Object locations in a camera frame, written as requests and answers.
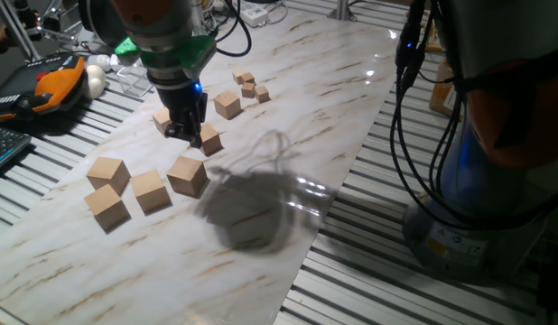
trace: white ball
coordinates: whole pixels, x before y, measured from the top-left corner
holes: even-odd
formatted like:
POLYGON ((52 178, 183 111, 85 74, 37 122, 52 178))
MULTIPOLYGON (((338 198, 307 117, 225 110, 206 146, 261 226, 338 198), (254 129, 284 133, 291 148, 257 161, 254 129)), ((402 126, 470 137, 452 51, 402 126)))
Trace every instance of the white ball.
POLYGON ((94 78, 100 80, 103 84, 107 82, 107 75, 99 66, 90 65, 87 67, 88 79, 94 78))
POLYGON ((84 96, 88 99, 97 99, 105 91, 105 84, 96 78, 88 78, 87 85, 84 89, 84 96))

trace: table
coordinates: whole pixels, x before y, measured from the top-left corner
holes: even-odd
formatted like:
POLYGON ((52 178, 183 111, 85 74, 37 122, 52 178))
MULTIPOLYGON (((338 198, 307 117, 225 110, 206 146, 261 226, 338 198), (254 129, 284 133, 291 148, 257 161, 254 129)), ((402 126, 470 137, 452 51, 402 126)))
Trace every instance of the table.
POLYGON ((208 159, 158 134, 153 95, 0 239, 0 305, 31 324, 272 323, 391 87, 389 35, 291 13, 253 31, 247 57, 216 56, 201 79, 211 98, 238 94, 230 72, 244 68, 272 101, 244 99, 232 121, 209 102, 225 149, 208 159), (211 184, 201 200, 169 191, 172 206, 145 216, 129 186, 132 219, 105 234, 82 199, 94 160, 121 158, 133 175, 158 169, 166 180, 179 155, 205 162, 211 184), (221 171, 232 175, 222 181, 221 171), (221 186, 231 200, 211 198, 221 186), (261 215, 245 226, 249 212, 261 215))

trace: wooden block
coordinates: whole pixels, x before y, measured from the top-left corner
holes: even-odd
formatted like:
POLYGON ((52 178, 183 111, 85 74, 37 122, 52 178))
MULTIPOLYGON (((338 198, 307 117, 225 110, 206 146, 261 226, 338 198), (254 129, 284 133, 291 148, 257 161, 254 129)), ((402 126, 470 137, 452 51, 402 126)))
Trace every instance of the wooden block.
POLYGON ((98 157, 90 167, 87 178, 95 190, 109 184, 116 194, 121 195, 131 174, 122 160, 98 157))
POLYGON ((145 214, 171 204, 159 171, 153 170, 131 179, 136 200, 145 214))
POLYGON ((200 140, 203 142, 203 146, 200 148, 200 151, 207 157, 223 149, 223 145, 221 144, 221 140, 219 138, 219 132, 217 132, 211 125, 204 124, 201 127, 200 140))
POLYGON ((271 100, 269 97, 269 91, 265 86, 255 87, 255 98, 259 103, 265 103, 266 101, 271 100))
POLYGON ((241 95, 244 98, 254 98, 255 97, 255 84, 246 82, 241 88, 241 95))
POLYGON ((215 111, 226 119, 231 119, 241 113, 241 101, 227 90, 215 97, 215 111))
POLYGON ((207 181, 203 162, 180 156, 167 172, 172 190, 196 198, 207 181))
POLYGON ((435 53, 443 53, 443 48, 440 44, 425 44, 425 51, 428 52, 435 52, 435 53))
POLYGON ((239 69, 239 70, 235 70, 233 71, 233 80, 238 84, 238 85, 242 85, 243 82, 245 82, 242 78, 242 76, 246 74, 245 70, 239 69))
POLYGON ((248 82, 248 83, 255 84, 255 77, 253 77, 251 72, 244 74, 243 76, 241 76, 241 78, 243 79, 243 83, 248 82))
POLYGON ((105 185, 84 200, 94 213, 98 224, 106 232, 131 218, 125 203, 110 185, 105 185))
POLYGON ((153 121, 156 125, 157 130, 161 132, 161 135, 164 136, 164 133, 167 130, 167 126, 171 124, 171 117, 169 116, 169 109, 167 107, 161 109, 160 111, 153 114, 153 121))

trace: black cable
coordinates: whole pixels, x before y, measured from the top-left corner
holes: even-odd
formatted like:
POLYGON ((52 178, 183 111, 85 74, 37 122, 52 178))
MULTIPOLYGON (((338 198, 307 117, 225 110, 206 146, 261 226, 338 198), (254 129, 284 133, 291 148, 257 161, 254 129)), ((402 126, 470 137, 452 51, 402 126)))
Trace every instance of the black cable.
POLYGON ((369 1, 365 1, 365 0, 356 0, 356 1, 351 2, 348 5, 348 8, 351 7, 352 5, 361 4, 361 3, 363 3, 363 4, 373 4, 373 3, 369 2, 369 1))
POLYGON ((423 74, 421 71, 418 71, 417 73, 420 75, 420 77, 422 77, 423 79, 425 79, 425 81, 431 82, 432 84, 450 83, 450 82, 453 82, 453 81, 455 80, 454 77, 451 77, 451 78, 447 78, 446 80, 443 80, 443 81, 433 81, 433 80, 431 80, 431 79, 425 77, 424 74, 423 74))
POLYGON ((412 188, 407 183, 407 180, 405 179, 404 172, 402 171, 402 168, 399 165, 399 160, 397 158, 397 153, 395 152, 395 126, 398 124, 399 119, 401 119, 401 106, 402 106, 402 101, 404 100, 404 93, 402 92, 400 85, 401 85, 401 74, 397 74, 397 81, 395 83, 395 96, 396 96, 395 112, 394 112, 394 117, 393 117, 392 122, 391 122, 391 131, 389 133, 389 144, 390 144, 390 148, 391 148, 391 157, 392 157, 392 160, 394 162, 395 169, 397 170, 397 175, 399 176, 399 179, 401 180, 401 182, 404 184, 405 190, 412 197, 414 202, 420 207, 420 209, 422 209, 425 213, 427 213, 435 221, 437 221, 437 222, 439 222, 443 225, 446 225, 448 227, 452 227, 452 228, 456 228, 456 229, 472 230, 473 229, 472 227, 465 227, 465 226, 461 226, 461 225, 452 224, 450 222, 447 222, 447 221, 445 221, 443 219, 440 219, 437 216, 435 216, 435 214, 433 214, 430 210, 428 210, 427 207, 425 206, 425 204, 423 204, 420 201, 420 199, 415 195, 414 191, 412 190, 412 188))
POLYGON ((448 142, 445 144, 445 148, 443 148, 442 158, 440 159, 440 164, 438 165, 438 171, 435 175, 435 186, 437 189, 438 195, 443 197, 442 193, 442 171, 443 165, 448 157, 448 152, 450 151, 451 143, 456 135, 456 131, 458 130, 458 120, 460 119, 460 110, 461 110, 461 95, 460 93, 456 93, 456 102, 451 111, 451 131, 450 131, 450 138, 448 142))
MULTIPOLYGON (((251 33, 249 32, 249 30, 247 29, 245 22, 243 22, 243 19, 241 19, 241 15, 237 12, 237 10, 235 9, 235 7, 233 6, 233 4, 231 3, 231 0, 227 0, 226 1, 228 6, 229 6, 229 10, 231 11, 231 13, 237 18, 236 22, 239 22, 239 24, 241 25, 241 28, 243 28, 243 31, 245 32, 245 36, 246 36, 246 49, 240 53, 231 53, 231 52, 227 52, 227 51, 223 51, 219 48, 217 48, 217 52, 223 54, 223 55, 227 55, 229 57, 233 57, 233 58, 238 58, 238 57, 242 57, 242 56, 246 56, 250 51, 251 51, 251 47, 253 46, 253 41, 251 40, 251 33)), ((241 1, 238 0, 237 1, 237 9, 240 10, 240 4, 241 1)))
POLYGON ((450 130, 451 130, 452 127, 453 127, 453 120, 452 120, 452 118, 450 118, 450 121, 448 122, 448 126, 446 126, 445 130, 443 131, 442 138, 440 139, 440 142, 438 143, 438 146, 435 148, 435 152, 433 153, 433 157, 432 157, 432 162, 430 163, 430 170, 429 170, 428 180, 430 182, 430 188, 433 191, 437 191, 436 187, 435 187, 435 184, 433 183, 433 168, 435 167, 435 161, 438 159, 438 156, 440 155, 440 152, 442 151, 443 143, 445 142, 445 139, 448 137, 448 134, 450 133, 450 130))
POLYGON ((235 7, 233 6, 233 3, 230 0, 225 0, 225 3, 228 6, 228 10, 231 12, 231 14, 233 14, 236 19, 235 22, 233 23, 233 26, 231 26, 231 29, 228 30, 228 32, 221 36, 221 38, 219 38, 218 40, 216 40, 216 42, 221 42, 223 40, 225 40, 231 33, 233 33, 235 31, 235 28, 237 27, 237 24, 239 23, 239 16, 235 15, 235 13, 237 11, 241 12, 241 0, 237 0, 237 10, 235 12, 233 12, 235 10, 235 7))
MULTIPOLYGON (((434 9, 437 10, 437 7, 434 6, 432 8, 432 14, 430 14, 430 16, 433 15, 434 13, 434 9)), ((429 35, 429 28, 426 28, 426 34, 429 35)), ((424 44, 420 45, 420 47, 418 48, 418 51, 424 51, 424 44)), ((412 62, 410 62, 410 66, 413 65, 413 60, 419 60, 419 57, 413 58, 412 62)), ((523 213, 519 213, 513 216, 470 216, 470 215, 465 215, 462 213, 459 213, 459 211, 455 210, 454 208, 450 207, 449 204, 447 204, 445 202, 445 200, 440 197, 437 193, 431 191, 428 186, 425 184, 425 182, 423 181, 422 177, 419 175, 419 172, 415 169, 414 166, 414 162, 411 159, 411 156, 409 154, 409 151, 407 150, 407 146, 405 144, 405 139, 404 139, 404 133, 403 133, 403 128, 402 128, 402 119, 401 119, 401 103, 403 101, 405 92, 407 91, 407 88, 410 87, 410 83, 413 84, 412 80, 407 80, 406 82, 404 82, 404 80, 402 80, 402 75, 405 71, 405 67, 399 67, 398 66, 398 74, 397 74, 397 84, 396 84, 396 95, 397 95, 397 101, 396 101, 396 107, 395 107, 395 113, 394 113, 394 119, 392 121, 392 128, 391 128, 391 133, 390 133, 390 146, 391 146, 391 150, 392 150, 392 158, 394 160, 394 164, 395 167, 397 169, 398 175, 400 176, 400 179, 402 180, 402 183, 404 184, 405 188, 407 189, 408 193, 410 194, 410 196, 412 196, 412 198, 414 199, 414 201, 420 206, 420 208, 423 209, 423 211, 425 211, 428 215, 430 215, 430 217, 432 217, 433 219, 435 219, 436 221, 445 224, 447 226, 453 227, 453 228, 459 228, 459 229, 467 229, 467 230, 508 230, 508 229, 513 229, 513 228, 520 228, 530 222, 533 222, 534 220, 538 219, 538 218, 542 218, 543 216, 547 215, 550 211, 556 209, 558 207, 558 192, 556 192, 550 199, 546 200, 545 202, 542 202, 541 204, 537 205, 534 208, 531 208, 523 213), (457 219, 461 224, 465 225, 454 225, 449 223, 448 221, 438 218, 437 216, 435 216, 434 214, 432 214, 432 212, 430 210, 428 210, 424 204, 419 201, 419 199, 415 196, 414 192, 411 190, 411 188, 409 187, 409 184, 407 184, 407 181, 405 180, 405 177, 403 175, 403 172, 401 170, 401 167, 399 166, 399 162, 397 160, 397 155, 395 152, 395 127, 397 126, 397 133, 399 135, 399 143, 402 147, 402 150, 404 152, 405 155, 405 159, 407 160, 407 163, 410 167, 410 169, 412 170, 414 177, 417 179, 417 181, 420 183, 420 185, 422 186, 422 188, 428 193, 428 195, 437 202, 437 204, 442 207, 443 209, 445 209, 447 212, 449 212, 451 214, 452 217, 454 217, 455 219, 457 219)), ((410 74, 410 78, 413 79, 414 78, 414 74, 413 71, 409 71, 411 72, 410 74)), ((456 107, 454 108, 454 114, 459 114, 460 112, 460 107, 461 107, 461 93, 458 91, 457 93, 457 97, 456 97, 456 107)))

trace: metal slatted table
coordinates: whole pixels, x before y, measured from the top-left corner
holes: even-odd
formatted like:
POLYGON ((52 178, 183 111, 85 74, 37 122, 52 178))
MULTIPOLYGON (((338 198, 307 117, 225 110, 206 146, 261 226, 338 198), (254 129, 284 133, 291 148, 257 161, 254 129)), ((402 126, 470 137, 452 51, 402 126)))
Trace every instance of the metal slatted table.
POLYGON ((33 139, 0 175, 0 236, 153 92, 130 97, 123 94, 116 76, 109 75, 101 98, 81 99, 68 112, 15 126, 33 139))
MULTIPOLYGON (((329 0, 288 0, 293 10, 326 15, 329 0)), ((406 7, 358 4, 360 23, 402 28, 406 7)), ((428 55, 423 73, 433 77, 441 55, 428 55)), ((107 91, 81 101, 77 113, 58 114, 24 130, 33 148, 0 177, 0 235, 30 209, 143 101, 122 94, 108 77, 107 91)), ((420 172, 427 170, 447 118, 428 108, 432 84, 418 79, 404 102, 405 131, 420 172)), ((522 270, 507 283, 455 283, 422 269, 404 245, 402 215, 410 198, 391 160, 392 90, 289 290, 275 324, 535 324, 538 275, 522 270)), ((404 159, 400 162, 407 168, 404 159)), ((408 181, 421 190, 412 175, 408 181)))

